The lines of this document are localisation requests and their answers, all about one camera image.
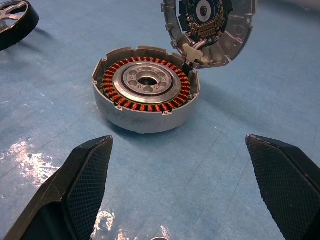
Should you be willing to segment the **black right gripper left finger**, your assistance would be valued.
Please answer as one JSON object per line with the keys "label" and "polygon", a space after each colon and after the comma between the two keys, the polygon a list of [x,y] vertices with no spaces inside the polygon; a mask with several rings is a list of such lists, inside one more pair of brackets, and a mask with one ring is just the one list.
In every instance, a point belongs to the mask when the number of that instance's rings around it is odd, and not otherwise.
{"label": "black right gripper left finger", "polygon": [[3,240],[92,240],[112,148],[111,135],[75,147],[40,186]]}

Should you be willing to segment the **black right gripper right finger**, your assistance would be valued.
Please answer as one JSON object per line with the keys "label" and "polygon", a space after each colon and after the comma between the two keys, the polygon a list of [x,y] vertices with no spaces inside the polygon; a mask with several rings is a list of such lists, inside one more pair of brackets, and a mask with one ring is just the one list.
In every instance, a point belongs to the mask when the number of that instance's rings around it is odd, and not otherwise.
{"label": "black right gripper right finger", "polygon": [[285,240],[320,240],[320,168],[298,147],[245,139],[260,195]]}

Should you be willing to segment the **silver motor cover circuit board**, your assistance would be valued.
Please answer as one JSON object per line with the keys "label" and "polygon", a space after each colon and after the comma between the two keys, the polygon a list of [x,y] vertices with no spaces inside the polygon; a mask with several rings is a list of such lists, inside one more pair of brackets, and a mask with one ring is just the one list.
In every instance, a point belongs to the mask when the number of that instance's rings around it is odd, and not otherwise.
{"label": "silver motor cover circuit board", "polygon": [[256,0],[163,0],[171,45],[194,69],[224,67],[244,49]]}

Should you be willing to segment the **silver motor base copper windings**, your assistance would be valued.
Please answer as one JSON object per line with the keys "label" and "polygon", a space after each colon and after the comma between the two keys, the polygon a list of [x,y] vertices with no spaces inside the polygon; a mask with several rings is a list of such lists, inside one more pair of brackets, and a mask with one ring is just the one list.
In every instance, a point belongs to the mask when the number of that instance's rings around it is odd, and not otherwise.
{"label": "silver motor base copper windings", "polygon": [[200,93],[198,72],[176,53],[124,47],[101,58],[92,74],[95,100],[112,124],[139,134],[182,126]]}

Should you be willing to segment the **black rotor ring silver spokes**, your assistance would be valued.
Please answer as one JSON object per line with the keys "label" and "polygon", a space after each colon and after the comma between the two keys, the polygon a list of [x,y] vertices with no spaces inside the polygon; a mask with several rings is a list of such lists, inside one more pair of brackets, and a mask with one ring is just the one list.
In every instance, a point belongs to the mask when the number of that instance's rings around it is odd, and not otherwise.
{"label": "black rotor ring silver spokes", "polygon": [[0,52],[22,41],[37,26],[39,15],[27,0],[0,3]]}

